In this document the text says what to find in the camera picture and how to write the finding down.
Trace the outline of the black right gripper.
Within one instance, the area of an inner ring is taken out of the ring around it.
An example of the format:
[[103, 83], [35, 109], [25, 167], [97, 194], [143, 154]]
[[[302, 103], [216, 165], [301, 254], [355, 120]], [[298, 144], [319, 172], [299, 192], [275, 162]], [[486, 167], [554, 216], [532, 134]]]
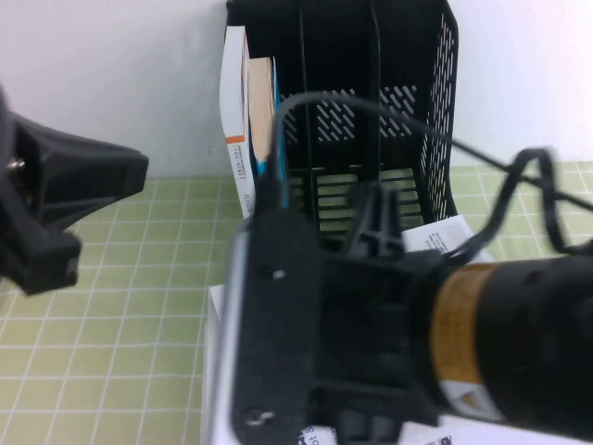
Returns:
[[[346, 253], [403, 253], [397, 190], [358, 183]], [[397, 444], [400, 419], [434, 418], [436, 408], [414, 354], [420, 334], [414, 306], [440, 261], [434, 251], [400, 259], [333, 256], [322, 269], [313, 399], [339, 416], [339, 443]]]

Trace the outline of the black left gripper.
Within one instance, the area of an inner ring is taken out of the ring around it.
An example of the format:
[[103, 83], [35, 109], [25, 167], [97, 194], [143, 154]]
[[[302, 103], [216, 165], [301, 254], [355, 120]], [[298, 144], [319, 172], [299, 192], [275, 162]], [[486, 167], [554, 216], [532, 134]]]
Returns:
[[82, 242], [66, 228], [144, 189], [149, 159], [14, 113], [1, 87], [1, 277], [33, 296], [74, 286]]

